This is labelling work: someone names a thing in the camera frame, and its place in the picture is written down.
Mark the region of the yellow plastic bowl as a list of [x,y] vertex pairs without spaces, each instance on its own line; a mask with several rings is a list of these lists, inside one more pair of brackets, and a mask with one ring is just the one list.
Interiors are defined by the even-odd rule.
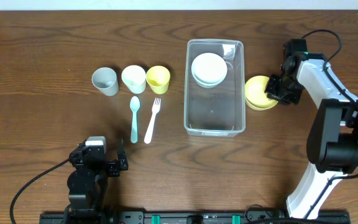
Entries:
[[269,77],[263,75],[252,77],[246,82],[245,99],[247,105],[253,110],[268,110],[278,104],[277,100],[267,97],[265,88],[268,82]]

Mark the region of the mint green plastic spoon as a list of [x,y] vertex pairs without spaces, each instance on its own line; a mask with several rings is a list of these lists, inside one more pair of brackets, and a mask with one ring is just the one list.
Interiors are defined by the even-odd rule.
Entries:
[[136,143],[138,141],[137,112],[140,109],[140,100],[137,96],[131,98],[130,109],[132,111],[131,143]]

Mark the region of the white plastic fork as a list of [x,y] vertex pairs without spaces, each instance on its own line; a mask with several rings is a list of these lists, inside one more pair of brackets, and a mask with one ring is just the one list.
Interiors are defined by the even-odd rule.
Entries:
[[154,103],[152,105],[152,115],[144,138],[144,142],[146,144],[149,144],[152,140],[155,119],[156,119],[156,115],[160,111],[160,107],[161,107],[161,98],[155,98]]

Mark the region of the clear plastic container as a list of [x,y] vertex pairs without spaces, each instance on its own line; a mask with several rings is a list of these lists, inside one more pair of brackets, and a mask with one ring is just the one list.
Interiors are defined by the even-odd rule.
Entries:
[[[192,62],[203,53],[214,53],[222,57],[227,66],[224,80],[212,88],[199,85],[191,72]],[[245,130],[245,58],[241,41],[188,41],[183,125],[191,136],[234,137]]]

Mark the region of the grey plastic cup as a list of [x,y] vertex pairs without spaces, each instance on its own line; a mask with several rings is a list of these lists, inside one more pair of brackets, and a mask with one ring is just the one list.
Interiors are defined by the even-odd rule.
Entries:
[[116,72],[108,67],[97,69],[91,78],[92,84],[104,95],[114,96],[119,91]]

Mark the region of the white plastic cup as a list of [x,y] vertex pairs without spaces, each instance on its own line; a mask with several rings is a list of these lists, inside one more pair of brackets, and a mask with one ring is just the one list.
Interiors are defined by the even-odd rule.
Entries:
[[122,81],[134,94],[141,94],[146,88],[146,72],[138,65],[126,67],[121,74]]

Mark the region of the white plastic bowl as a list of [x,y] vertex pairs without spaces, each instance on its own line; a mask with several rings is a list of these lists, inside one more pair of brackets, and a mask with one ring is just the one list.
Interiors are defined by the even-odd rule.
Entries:
[[191,74],[203,88],[214,88],[227,75],[227,65],[222,57],[214,53],[203,53],[191,64]]

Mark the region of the yellow plastic cup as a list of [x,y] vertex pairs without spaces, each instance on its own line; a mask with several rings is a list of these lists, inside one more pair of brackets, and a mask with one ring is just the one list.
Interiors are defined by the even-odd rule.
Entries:
[[166,67],[153,66],[146,73],[146,81],[154,93],[162,95],[168,90],[170,72]]

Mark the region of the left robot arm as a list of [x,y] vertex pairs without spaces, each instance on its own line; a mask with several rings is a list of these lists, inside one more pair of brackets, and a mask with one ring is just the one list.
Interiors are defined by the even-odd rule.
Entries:
[[129,165],[123,141],[117,147],[117,159],[106,159],[106,138],[91,136],[70,153],[69,162],[75,168],[67,180],[70,217],[75,220],[94,220],[106,223],[110,212],[103,208],[103,199],[110,177],[120,176]]

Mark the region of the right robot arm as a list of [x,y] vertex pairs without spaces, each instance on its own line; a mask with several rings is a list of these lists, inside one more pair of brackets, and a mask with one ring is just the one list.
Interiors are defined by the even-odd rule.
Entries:
[[268,98],[297,104],[306,90],[318,112],[306,143],[309,160],[300,183],[286,199],[291,218],[314,220],[333,188],[353,179],[358,167],[358,97],[349,92],[322,53],[295,51],[283,56],[280,76],[272,75]]

